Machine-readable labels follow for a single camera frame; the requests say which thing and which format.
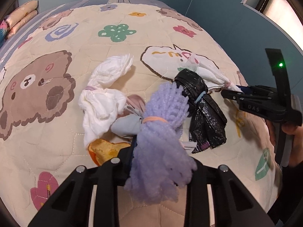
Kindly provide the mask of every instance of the pillow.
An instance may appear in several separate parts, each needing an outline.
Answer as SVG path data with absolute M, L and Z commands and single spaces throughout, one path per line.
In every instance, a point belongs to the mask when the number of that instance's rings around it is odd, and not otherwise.
M 16 32 L 24 26 L 28 21 L 30 21 L 33 17 L 35 17 L 38 14 L 37 10 L 34 10 L 30 12 L 28 15 L 26 15 L 23 19 L 20 20 L 7 34 L 7 38 L 10 38 L 12 35 L 16 34 Z
M 2 46 L 3 44 L 3 40 L 5 38 L 7 32 L 7 24 L 5 21 L 2 21 L 2 23 L 0 24 L 0 45 Z
M 21 19 L 23 19 L 31 11 L 35 10 L 37 6 L 38 1 L 31 0 L 15 9 L 5 20 L 9 30 L 13 28 Z

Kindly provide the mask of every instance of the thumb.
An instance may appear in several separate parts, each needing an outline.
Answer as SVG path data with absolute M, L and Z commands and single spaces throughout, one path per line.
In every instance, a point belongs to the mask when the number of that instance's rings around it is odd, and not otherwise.
M 288 135 L 302 135 L 303 127 L 285 123 L 282 125 L 282 131 Z

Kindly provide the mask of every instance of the blue rubber band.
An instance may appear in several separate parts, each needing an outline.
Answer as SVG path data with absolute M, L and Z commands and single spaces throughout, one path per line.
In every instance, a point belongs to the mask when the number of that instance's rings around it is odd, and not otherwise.
M 197 103 L 202 99 L 202 97 L 204 96 L 204 94 L 206 94 L 205 91 L 203 91 L 203 92 L 198 96 L 198 98 L 194 101 L 194 103 L 197 104 Z

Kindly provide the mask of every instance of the red flower print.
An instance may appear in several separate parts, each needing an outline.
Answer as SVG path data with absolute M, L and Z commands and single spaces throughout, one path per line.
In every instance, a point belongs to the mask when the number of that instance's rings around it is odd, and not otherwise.
M 23 44 L 27 43 L 29 40 L 31 40 L 33 37 L 29 37 L 28 39 L 24 40 L 19 46 L 18 49 L 22 47 Z
M 184 26 L 174 26 L 173 28 L 175 31 L 181 32 L 185 35 L 188 35 L 189 37 L 194 37 L 194 35 L 196 35 L 196 33 L 194 33 L 193 31 L 187 30 Z
M 31 200 L 38 211 L 58 187 L 59 184 L 52 174 L 40 173 L 37 188 L 31 188 Z

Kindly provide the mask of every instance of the black plastic bag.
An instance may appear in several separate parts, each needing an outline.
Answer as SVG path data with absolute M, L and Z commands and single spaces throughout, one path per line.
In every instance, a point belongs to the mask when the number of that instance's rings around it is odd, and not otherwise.
M 178 87 L 183 86 L 182 94 L 189 98 L 188 111 L 189 117 L 192 117 L 189 140 L 197 142 L 192 153 L 224 144 L 227 119 L 217 103 L 207 94 L 208 88 L 204 80 L 197 73 L 183 69 L 175 77 L 175 82 Z

